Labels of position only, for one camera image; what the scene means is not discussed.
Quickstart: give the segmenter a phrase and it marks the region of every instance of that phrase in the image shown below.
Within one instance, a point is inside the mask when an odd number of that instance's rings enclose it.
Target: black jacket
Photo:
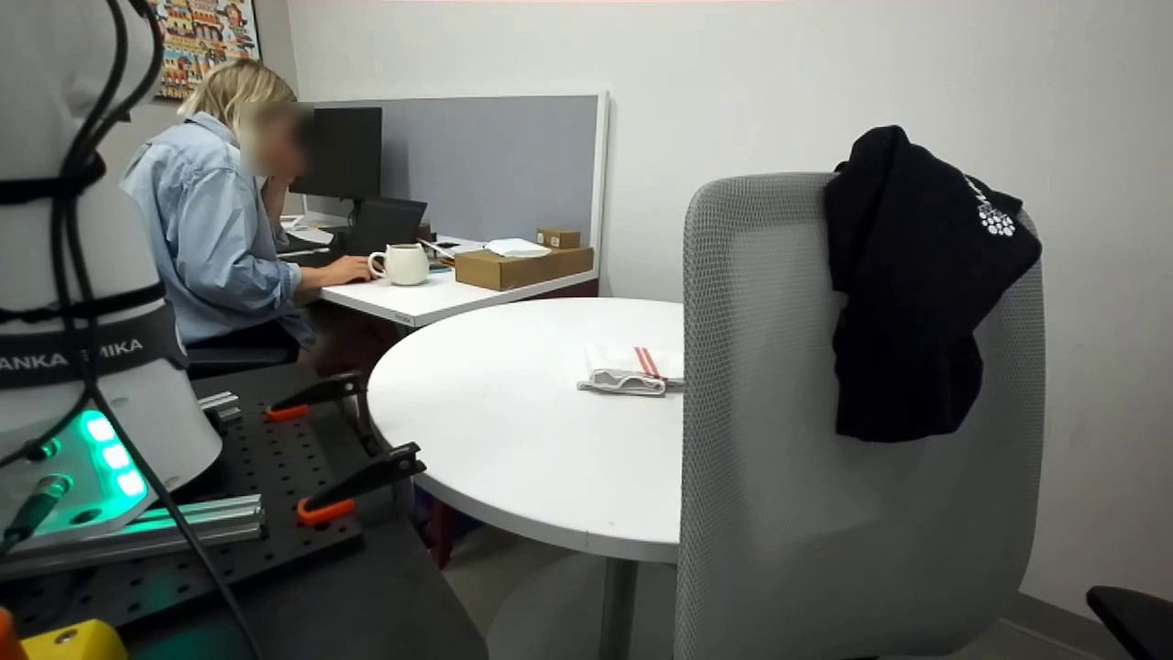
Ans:
[[[863,439],[955,434],[983,390],[977,328],[1039,262],[1024,203],[956,172],[903,129],[874,129],[826,186],[837,431]]]

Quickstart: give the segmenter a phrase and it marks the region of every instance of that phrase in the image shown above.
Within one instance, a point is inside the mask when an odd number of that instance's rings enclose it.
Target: white round table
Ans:
[[[417,445],[423,489],[495,528],[619,561],[676,561],[681,394],[583,394],[592,355],[681,355],[681,306],[555,296],[439,319],[388,348],[366,403]]]

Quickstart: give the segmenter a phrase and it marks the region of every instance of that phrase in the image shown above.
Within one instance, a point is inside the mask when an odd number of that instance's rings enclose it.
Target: office cubicle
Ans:
[[[583,233],[600,245],[606,96],[327,96],[383,110],[383,194],[428,203],[439,235]]]

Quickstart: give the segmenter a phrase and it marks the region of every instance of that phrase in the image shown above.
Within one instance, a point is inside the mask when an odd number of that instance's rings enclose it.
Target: green light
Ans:
[[[119,478],[122,495],[140,498],[148,491],[140,472],[122,472]]]
[[[127,471],[131,454],[122,445],[115,445],[115,447],[102,447],[102,464],[107,471]]]
[[[100,412],[85,412],[85,416],[80,416],[80,437],[85,437],[85,439],[96,439],[96,445],[115,445],[115,439],[119,439],[111,420],[100,416]]]

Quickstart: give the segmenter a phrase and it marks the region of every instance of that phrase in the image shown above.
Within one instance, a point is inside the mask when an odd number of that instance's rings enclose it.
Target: blonde hair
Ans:
[[[213,71],[176,110],[185,120],[193,115],[213,115],[226,125],[231,142],[245,150],[256,172],[262,162],[262,129],[273,119],[296,119],[300,102],[292,88],[269,71],[265,63],[239,58],[231,66]]]

